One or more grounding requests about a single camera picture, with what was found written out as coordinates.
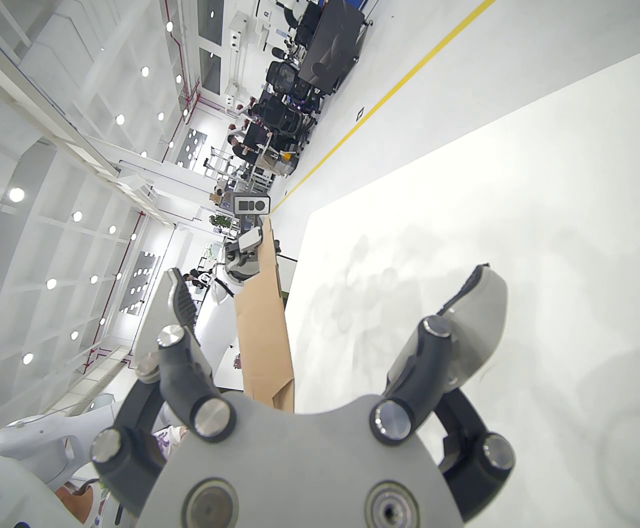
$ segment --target white floor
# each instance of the white floor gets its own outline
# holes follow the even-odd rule
[[[360,62],[326,100],[277,204],[481,0],[369,0]],[[497,0],[423,67],[272,216],[286,255],[300,250],[310,213],[428,152],[640,52],[636,0]],[[385,216],[400,222],[402,189]]]
[[[619,1],[537,3],[543,18],[525,4],[498,1],[460,36],[457,55],[427,65],[274,213],[284,251],[300,248],[287,305],[296,406],[319,412],[380,392],[416,322],[491,262],[510,288],[507,328],[465,392],[512,441],[518,465],[472,525],[636,526],[640,56],[451,141],[640,51],[640,33],[622,32],[637,12]],[[615,17],[597,12],[609,7]],[[549,47],[554,37],[564,54]],[[401,111],[421,90],[420,109]],[[317,144],[335,144],[351,123],[344,112],[323,116],[336,132]],[[384,148],[372,156],[374,138]],[[436,454],[440,433],[433,423],[420,432]]]

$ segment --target cardboard sheet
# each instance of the cardboard sheet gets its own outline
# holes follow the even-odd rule
[[[262,226],[258,263],[258,275],[247,280],[235,297],[244,393],[269,407],[293,412],[293,364],[268,219]]]

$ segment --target desk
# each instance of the desk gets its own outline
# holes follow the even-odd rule
[[[324,8],[299,76],[324,93],[331,93],[342,71],[353,61],[364,14],[344,0]]]

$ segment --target red pipe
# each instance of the red pipe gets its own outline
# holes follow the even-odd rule
[[[168,0],[164,0],[164,7],[166,9],[166,19],[167,22],[171,20],[171,14],[169,13],[169,2]],[[171,38],[178,45],[178,52],[180,53],[180,68],[182,69],[182,82],[184,83],[184,96],[187,99],[187,106],[189,106],[189,88],[187,87],[187,76],[184,74],[184,62],[182,62],[182,46],[180,42],[178,42],[173,36],[173,31],[170,32]]]
[[[140,223],[140,219],[142,219],[143,216],[145,216],[145,213],[140,211],[140,213],[138,213],[138,221],[136,222],[135,226],[133,227],[133,232],[131,233],[132,235],[133,235],[133,233],[136,232],[136,229],[138,228],[138,224]],[[124,255],[122,255],[122,260],[120,261],[120,265],[118,266],[118,271],[116,271],[116,275],[122,269],[122,265],[124,264],[124,259],[127,258],[127,253],[129,253],[129,247],[130,247],[132,242],[133,242],[133,240],[131,240],[131,237],[129,237],[129,243],[127,244],[127,248],[124,250]],[[107,297],[107,302],[104,304],[104,309],[102,310],[102,315],[100,316],[101,319],[104,317],[104,314],[107,312],[107,307],[109,306],[109,301],[111,300],[111,295],[113,294],[113,289],[116,287],[116,282],[117,281],[118,281],[118,279],[116,278],[116,279],[113,280],[113,284],[111,284],[111,289],[109,290],[109,296]],[[100,325],[98,325],[98,328],[95,331],[95,335],[93,336],[93,343],[92,344],[95,344],[95,342],[98,340],[98,332],[100,332]],[[86,357],[86,363],[84,364],[83,375],[86,374],[87,367],[89,365],[91,365],[91,363],[93,363],[93,362],[89,361],[91,359],[91,354],[93,352],[95,352],[95,348],[92,348],[91,350],[89,350],[89,355]]]

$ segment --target white ceiling beam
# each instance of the white ceiling beam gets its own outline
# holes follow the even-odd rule
[[[0,54],[0,100],[10,105],[43,136],[84,166],[91,174],[112,184],[114,189],[125,194],[130,201],[141,207],[151,217],[169,227],[173,225],[151,202],[135,200],[123,191],[117,182],[117,171],[4,54]]]

